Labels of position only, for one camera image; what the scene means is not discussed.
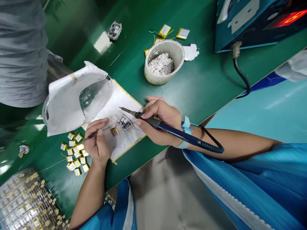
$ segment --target blue uniform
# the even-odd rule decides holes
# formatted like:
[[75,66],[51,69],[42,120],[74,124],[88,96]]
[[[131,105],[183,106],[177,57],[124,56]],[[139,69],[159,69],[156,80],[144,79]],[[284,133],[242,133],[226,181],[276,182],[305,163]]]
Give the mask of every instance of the blue uniform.
[[[236,163],[183,152],[239,230],[306,229],[307,144],[277,145]],[[127,179],[119,184],[115,211],[106,203],[82,229],[136,229]]]

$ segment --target blue floor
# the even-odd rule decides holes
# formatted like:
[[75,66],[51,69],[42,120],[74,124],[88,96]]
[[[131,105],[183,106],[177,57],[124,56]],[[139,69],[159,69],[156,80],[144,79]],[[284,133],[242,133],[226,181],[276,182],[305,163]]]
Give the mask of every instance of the blue floor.
[[223,107],[206,126],[239,130],[287,143],[307,143],[307,80],[251,92]]

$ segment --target white stripe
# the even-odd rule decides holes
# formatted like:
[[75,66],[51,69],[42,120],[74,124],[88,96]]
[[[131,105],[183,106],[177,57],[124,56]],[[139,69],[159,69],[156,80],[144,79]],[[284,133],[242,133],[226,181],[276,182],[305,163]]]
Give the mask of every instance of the white stripe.
[[225,189],[219,186],[215,181],[213,181],[209,176],[207,176],[203,171],[197,168],[183,153],[185,158],[191,163],[196,174],[199,178],[208,186],[208,188],[220,199],[233,213],[235,213],[248,227],[252,230],[273,230],[273,228],[257,216],[248,207],[234,198]]
[[129,195],[128,195],[128,207],[127,207],[127,213],[126,213],[126,218],[124,222],[124,226],[122,230],[131,230],[132,228],[132,223],[133,223],[133,210],[134,210],[134,201],[133,201],[133,196],[129,184]]

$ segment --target hand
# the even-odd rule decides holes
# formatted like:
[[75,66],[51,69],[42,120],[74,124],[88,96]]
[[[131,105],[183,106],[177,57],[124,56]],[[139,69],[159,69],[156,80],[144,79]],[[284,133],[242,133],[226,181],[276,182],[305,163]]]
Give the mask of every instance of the hand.
[[93,121],[90,123],[85,131],[86,139],[92,133],[97,132],[97,136],[84,141],[84,149],[93,158],[95,164],[100,166],[106,166],[109,158],[111,157],[112,151],[106,143],[105,134],[102,128],[109,122],[109,118]]
[[[142,118],[147,119],[153,115],[158,115],[160,121],[182,131],[181,115],[176,107],[168,105],[162,97],[148,96],[147,100],[149,100],[149,102],[143,110],[144,114]],[[141,130],[158,145],[178,146],[182,142],[181,139],[171,134],[153,128],[142,119],[137,119],[136,123]]]

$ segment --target green workbench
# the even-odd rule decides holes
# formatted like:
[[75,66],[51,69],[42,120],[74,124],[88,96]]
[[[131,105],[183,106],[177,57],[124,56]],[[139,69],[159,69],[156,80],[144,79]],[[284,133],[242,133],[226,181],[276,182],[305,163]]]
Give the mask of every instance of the green workbench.
[[[213,53],[216,0],[54,0],[50,1],[46,14],[48,49],[62,56],[64,64],[73,71],[83,68],[85,60],[94,63],[142,105],[146,104],[146,96],[162,96],[183,116],[187,115],[191,122],[198,124],[244,91],[244,83],[233,68],[230,53]],[[105,37],[113,21],[122,23],[123,30],[119,39],[110,44]],[[168,38],[175,37],[180,27],[191,30],[186,41],[177,41],[182,45],[195,43],[200,54],[195,60],[185,62],[169,83],[154,86],[144,77],[144,50],[150,48],[154,40],[148,31],[159,31],[164,23],[174,29]],[[239,66],[250,83],[255,84],[302,50],[307,44],[306,38],[307,30],[304,30],[274,46],[243,50]],[[0,183],[26,167],[33,166],[41,171],[64,160],[40,174],[62,212],[71,216],[85,177],[74,179],[75,175],[70,175],[67,162],[60,155],[60,144],[68,141],[67,134],[47,138],[47,129],[40,116],[42,105],[19,109],[1,104],[0,109],[1,128],[12,124],[13,127],[5,127],[5,131],[14,136],[0,154]],[[31,152],[22,159],[17,156],[20,144],[31,147]],[[166,146],[155,145],[146,137],[120,157],[116,161],[118,165],[109,162],[106,189],[164,148]]]

